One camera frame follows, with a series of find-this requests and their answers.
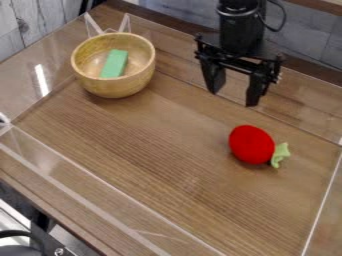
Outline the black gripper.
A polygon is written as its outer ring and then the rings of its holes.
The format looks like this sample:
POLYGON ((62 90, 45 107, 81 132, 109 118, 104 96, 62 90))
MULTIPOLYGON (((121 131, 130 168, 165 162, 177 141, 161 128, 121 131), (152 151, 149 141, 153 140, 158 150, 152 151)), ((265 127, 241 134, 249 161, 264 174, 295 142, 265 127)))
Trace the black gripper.
POLYGON ((194 36, 194 58, 198 60, 206 90, 216 94, 225 83, 225 70, 249 76, 245 106, 255 107, 267 87, 276 83, 283 58, 264 43, 264 30, 279 32, 265 23, 264 6, 217 6, 218 32, 194 36))

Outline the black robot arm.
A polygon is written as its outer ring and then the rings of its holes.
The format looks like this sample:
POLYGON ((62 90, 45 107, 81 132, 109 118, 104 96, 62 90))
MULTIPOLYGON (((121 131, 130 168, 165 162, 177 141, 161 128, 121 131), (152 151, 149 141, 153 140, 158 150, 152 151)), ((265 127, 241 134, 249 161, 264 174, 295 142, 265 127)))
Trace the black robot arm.
POLYGON ((249 77, 245 106, 255 107, 271 83, 279 81, 284 57, 263 39, 264 30, 279 32, 287 14, 277 0, 218 0, 218 32, 194 35, 194 58, 198 60, 206 90, 216 94, 225 84, 225 70, 249 77), (265 23, 267 3, 283 13, 277 28, 265 23))

